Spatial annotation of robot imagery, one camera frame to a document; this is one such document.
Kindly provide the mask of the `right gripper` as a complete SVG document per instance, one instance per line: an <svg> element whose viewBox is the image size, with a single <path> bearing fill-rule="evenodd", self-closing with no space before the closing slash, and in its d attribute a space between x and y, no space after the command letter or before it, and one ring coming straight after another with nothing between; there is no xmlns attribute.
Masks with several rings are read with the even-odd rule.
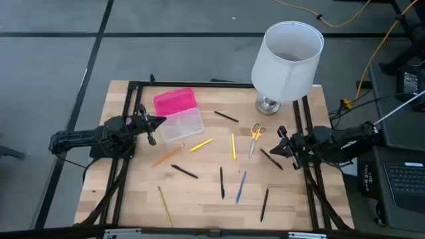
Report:
<svg viewBox="0 0 425 239"><path fill-rule="evenodd" d="M278 136L281 141L270 150L270 154L292 158L292 165L295 170L302 167L310 167L310 164L313 163L313 153L308 150L305 137L301 133L295 133L288 137L287 129L284 126L280 126L278 128Z"/></svg>

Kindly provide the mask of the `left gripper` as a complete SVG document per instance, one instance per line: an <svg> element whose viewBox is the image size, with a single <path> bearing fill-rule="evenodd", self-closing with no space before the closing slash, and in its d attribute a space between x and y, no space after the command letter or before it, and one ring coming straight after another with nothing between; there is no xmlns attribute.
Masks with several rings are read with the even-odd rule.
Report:
<svg viewBox="0 0 425 239"><path fill-rule="evenodd" d="M129 123L126 123L128 129L133 135L146 133L149 144L156 145L157 143L153 137L153 132L164 123L167 118L149 115L143 104L138 105L137 112L139 112L139 114L129 117Z"/></svg>

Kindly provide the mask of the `pink-lidded clear supply box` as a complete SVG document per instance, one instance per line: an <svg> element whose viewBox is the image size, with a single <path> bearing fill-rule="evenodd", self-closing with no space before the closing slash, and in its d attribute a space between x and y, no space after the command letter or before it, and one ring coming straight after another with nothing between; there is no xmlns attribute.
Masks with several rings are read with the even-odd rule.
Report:
<svg viewBox="0 0 425 239"><path fill-rule="evenodd" d="M205 129L192 88L182 88L155 96L157 116L167 119L159 126L164 142L202 133Z"/></svg>

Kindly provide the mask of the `yellow-handled scissors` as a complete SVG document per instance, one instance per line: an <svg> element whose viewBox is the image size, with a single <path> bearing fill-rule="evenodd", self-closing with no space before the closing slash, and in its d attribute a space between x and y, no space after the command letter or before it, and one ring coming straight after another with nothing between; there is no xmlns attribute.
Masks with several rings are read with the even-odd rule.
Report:
<svg viewBox="0 0 425 239"><path fill-rule="evenodd" d="M250 159L253 155L255 146L256 146L256 142L258 141L258 139L264 135L266 133L266 128L261 126L259 122L256 122L252 127L251 127L251 133L252 133L252 141L251 141L251 145L250 145L250 150L249 150L249 154L248 154L248 158Z"/></svg>

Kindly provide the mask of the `orange wooden pencil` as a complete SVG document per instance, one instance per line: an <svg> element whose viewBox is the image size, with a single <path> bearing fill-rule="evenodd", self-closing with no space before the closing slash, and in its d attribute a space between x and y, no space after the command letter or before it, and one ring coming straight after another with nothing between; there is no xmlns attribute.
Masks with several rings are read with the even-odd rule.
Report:
<svg viewBox="0 0 425 239"><path fill-rule="evenodd" d="M160 158L158 161L156 161L154 164L152 164L152 167L156 167L158 164L164 162L166 159L170 158L172 155L176 154L181 148L183 148L185 144L181 144L176 149L168 152L168 154L164 155L162 158Z"/></svg>

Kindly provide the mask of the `yellow highlighter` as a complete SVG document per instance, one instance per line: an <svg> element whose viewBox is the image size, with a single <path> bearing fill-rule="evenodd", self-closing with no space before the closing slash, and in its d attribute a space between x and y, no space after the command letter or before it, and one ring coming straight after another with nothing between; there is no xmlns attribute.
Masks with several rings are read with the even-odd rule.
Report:
<svg viewBox="0 0 425 239"><path fill-rule="evenodd" d="M191 152L191 153L192 152L195 152L195 151L199 150L201 147L203 147L203 146L207 145L208 143L212 142L213 140L214 140L213 138L210 138L210 139L208 139L208 140L206 140L206 141L204 141L204 142L202 142L202 143L200 143L200 144L198 144L198 145L190 148L189 152Z"/></svg>

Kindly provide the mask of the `blue pen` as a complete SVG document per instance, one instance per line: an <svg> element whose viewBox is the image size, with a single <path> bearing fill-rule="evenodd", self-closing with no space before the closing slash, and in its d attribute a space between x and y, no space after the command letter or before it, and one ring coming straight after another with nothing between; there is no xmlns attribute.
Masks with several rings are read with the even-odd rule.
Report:
<svg viewBox="0 0 425 239"><path fill-rule="evenodd" d="M240 197L242 195L243 186L244 186L244 183L246 181L246 176L247 176L247 171L245 171L243 176L242 176L242 180L240 182L240 187L239 187L239 190L238 190L238 193L237 193L237 196L236 196L236 204L238 204L240 202Z"/></svg>

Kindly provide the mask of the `yellow wooden pencil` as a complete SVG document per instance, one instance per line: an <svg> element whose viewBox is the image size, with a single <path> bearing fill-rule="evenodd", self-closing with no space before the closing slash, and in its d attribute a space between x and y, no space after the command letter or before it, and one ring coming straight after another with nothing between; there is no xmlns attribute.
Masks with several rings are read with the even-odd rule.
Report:
<svg viewBox="0 0 425 239"><path fill-rule="evenodd" d="M161 189L161 187L160 187L160 186L157 186L157 190L159 191L159 196L160 196L160 198L161 198L161 202L162 202L163 209L164 209L164 211L165 211L165 215L166 215L166 217L167 217L167 220L168 220L169 224L171 225L171 227L174 227L174 225L173 225L173 221L172 221L172 218L171 218L171 215L169 214L169 210L168 210L168 207L167 207L167 203L166 203L166 201L165 201L165 197L164 197L164 195L163 195L163 191L162 191L162 189Z"/></svg>

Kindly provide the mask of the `white-shaded silver table lamp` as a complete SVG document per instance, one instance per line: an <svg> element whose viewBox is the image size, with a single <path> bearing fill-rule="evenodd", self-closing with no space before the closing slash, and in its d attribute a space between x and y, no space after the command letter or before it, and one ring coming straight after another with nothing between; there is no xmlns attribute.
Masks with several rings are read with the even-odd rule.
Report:
<svg viewBox="0 0 425 239"><path fill-rule="evenodd" d="M275 114L283 103L307 95L324 43L316 28L299 21L282 21L265 32L251 73L259 112Z"/></svg>

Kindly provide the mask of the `black tote bag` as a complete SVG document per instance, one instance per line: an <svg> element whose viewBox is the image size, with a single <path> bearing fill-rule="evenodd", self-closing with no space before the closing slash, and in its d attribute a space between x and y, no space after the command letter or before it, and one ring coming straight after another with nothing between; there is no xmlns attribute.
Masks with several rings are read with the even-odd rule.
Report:
<svg viewBox="0 0 425 239"><path fill-rule="evenodd" d="M363 197L379 200L379 178L375 164L359 165L359 190Z"/></svg>

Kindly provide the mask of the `grey laptop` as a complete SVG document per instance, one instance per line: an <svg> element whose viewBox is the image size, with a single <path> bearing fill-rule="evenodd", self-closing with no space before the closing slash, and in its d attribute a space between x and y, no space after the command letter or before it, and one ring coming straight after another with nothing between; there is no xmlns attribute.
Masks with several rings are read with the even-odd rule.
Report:
<svg viewBox="0 0 425 239"><path fill-rule="evenodd" d="M425 233L425 152L374 147L384 223Z"/></svg>

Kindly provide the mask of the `dark chair base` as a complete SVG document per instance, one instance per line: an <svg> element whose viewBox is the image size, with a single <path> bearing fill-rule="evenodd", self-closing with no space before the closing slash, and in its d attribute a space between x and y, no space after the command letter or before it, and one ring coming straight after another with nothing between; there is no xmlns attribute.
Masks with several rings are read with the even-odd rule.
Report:
<svg viewBox="0 0 425 239"><path fill-rule="evenodd" d="M13 157L18 160L23 160L25 158L25 153L0 144L0 159L2 157Z"/></svg>

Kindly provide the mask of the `black front crossbar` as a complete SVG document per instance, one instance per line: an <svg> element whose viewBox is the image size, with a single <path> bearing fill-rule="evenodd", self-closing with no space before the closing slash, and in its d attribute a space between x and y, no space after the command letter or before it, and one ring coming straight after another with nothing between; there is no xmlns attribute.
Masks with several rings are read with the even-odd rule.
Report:
<svg viewBox="0 0 425 239"><path fill-rule="evenodd" d="M0 232L0 239L87 239L101 237L108 229L129 228L116 227L113 224L105 225L77 225L61 228L41 228L32 230L20 230ZM233 229L192 229L192 228L141 228L142 234L167 234L206 236L209 238L221 238L224 236L265 236L288 239L288 232L312 232L326 234L327 239L415 239L405 236L387 236L369 234L356 230L233 230Z"/></svg>

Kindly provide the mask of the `black aluminium table frame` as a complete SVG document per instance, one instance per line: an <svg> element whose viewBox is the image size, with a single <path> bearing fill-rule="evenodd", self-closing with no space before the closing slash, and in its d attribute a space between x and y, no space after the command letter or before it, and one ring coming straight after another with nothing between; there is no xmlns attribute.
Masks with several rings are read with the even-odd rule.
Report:
<svg viewBox="0 0 425 239"><path fill-rule="evenodd" d="M129 162L122 197L113 197L106 222L136 228L192 228L233 230L317 230L333 228L317 199L305 184L302 170L292 161L271 156L284 170L269 161L260 148L269 151L279 142L278 127L288 133L306 132L309 125L328 125L323 89L315 85L305 100L288 103L273 116L259 114L254 102L255 89L247 84L222 82L189 83L195 93L205 129L202 133L172 142L164 142L155 133L157 145L139 137L135 155ZM236 123L216 115L223 113ZM251 127L259 122L266 133L256 142L252 157ZM236 144L236 162L232 158L231 134ZM214 140L195 152L190 148ZM152 167L168 152L185 144L176 154ZM170 165L195 174L192 178ZM220 167L223 171L225 197L220 194ZM240 202L236 196L247 171ZM160 186L174 227L171 227L159 196ZM260 214L266 189L268 201L263 222Z"/></svg>

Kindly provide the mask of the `silver bracket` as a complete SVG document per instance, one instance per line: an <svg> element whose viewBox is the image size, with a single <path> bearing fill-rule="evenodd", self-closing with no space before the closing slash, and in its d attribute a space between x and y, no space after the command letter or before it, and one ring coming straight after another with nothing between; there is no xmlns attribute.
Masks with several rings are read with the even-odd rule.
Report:
<svg viewBox="0 0 425 239"><path fill-rule="evenodd" d="M141 239L140 228L117 228L104 231L102 239Z"/></svg>
<svg viewBox="0 0 425 239"><path fill-rule="evenodd" d="M327 235L312 232L288 232L288 239L327 239Z"/></svg>

